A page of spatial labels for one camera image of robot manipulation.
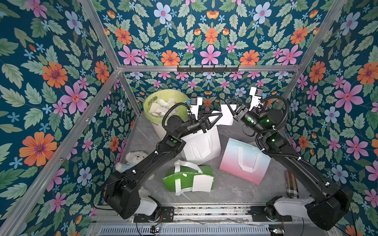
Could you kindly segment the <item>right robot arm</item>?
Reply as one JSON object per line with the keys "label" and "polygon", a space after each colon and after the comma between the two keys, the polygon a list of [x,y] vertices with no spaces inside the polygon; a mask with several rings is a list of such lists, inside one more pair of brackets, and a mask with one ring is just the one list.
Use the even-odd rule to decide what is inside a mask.
{"label": "right robot arm", "polygon": [[348,212],[353,191],[338,187],[306,161],[279,130],[285,126],[290,104],[286,98],[273,95],[261,100],[256,107],[227,99],[233,118],[255,132],[255,143],[260,151],[282,164],[309,191],[307,199],[277,196],[267,202],[267,218],[295,216],[310,219],[319,228],[331,230]]}

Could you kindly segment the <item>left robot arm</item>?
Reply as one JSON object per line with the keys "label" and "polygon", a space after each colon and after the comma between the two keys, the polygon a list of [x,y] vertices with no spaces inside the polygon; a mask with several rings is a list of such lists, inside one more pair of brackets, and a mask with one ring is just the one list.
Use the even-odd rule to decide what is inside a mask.
{"label": "left robot arm", "polygon": [[123,172],[115,171],[110,175],[105,202],[123,219],[130,218],[141,205],[139,190],[145,181],[183,150],[186,142],[182,137],[198,131],[206,132],[212,129],[220,118],[220,112],[195,116],[187,103],[173,105],[162,119],[166,135],[156,144],[155,151],[134,167]]}

